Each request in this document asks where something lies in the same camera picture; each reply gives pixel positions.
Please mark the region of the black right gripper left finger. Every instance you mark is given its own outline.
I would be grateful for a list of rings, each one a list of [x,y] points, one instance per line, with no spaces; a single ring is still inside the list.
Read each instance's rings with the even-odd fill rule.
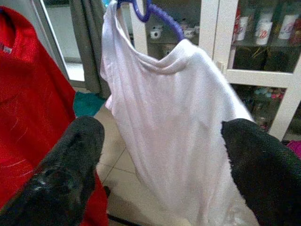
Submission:
[[[105,130],[95,118],[75,119],[3,207],[3,226],[103,226],[105,193],[96,167]]]

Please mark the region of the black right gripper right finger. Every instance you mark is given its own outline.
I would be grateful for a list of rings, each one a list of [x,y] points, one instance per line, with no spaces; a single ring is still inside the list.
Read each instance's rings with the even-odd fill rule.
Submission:
[[[261,226],[301,224],[301,160],[247,119],[222,122],[231,175]]]

